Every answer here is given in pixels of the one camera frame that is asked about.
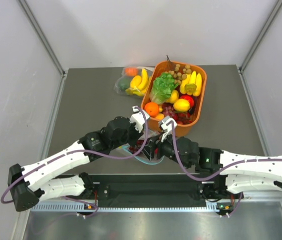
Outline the fake brown longan bunch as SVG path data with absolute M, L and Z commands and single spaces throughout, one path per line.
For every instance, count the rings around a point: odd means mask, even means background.
M 180 63 L 174 63 L 170 60 L 169 56 L 166 55 L 166 65 L 163 70 L 164 73 L 170 74 L 174 79 L 174 83 L 181 85 L 182 81 L 186 80 L 192 74 L 191 67 L 186 65 L 181 65 Z

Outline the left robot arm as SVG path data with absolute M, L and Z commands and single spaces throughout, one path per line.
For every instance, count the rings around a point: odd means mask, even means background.
M 75 167 L 91 163 L 124 144 L 136 144 L 148 135 L 149 117 L 141 112 L 130 118 L 118 116 L 100 130 L 87 133 L 62 151 L 36 163 L 9 168 L 8 188 L 17 212 L 28 210 L 39 202 L 67 196 L 89 198 L 94 184 L 86 173 L 69 178 L 60 175 Z

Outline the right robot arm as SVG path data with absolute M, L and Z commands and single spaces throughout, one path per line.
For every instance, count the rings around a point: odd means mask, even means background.
M 213 182 L 220 198 L 244 191 L 282 191 L 282 155 L 253 156 L 200 147 L 186 137 L 158 136 L 144 142 L 147 159 L 167 157 L 196 182 Z

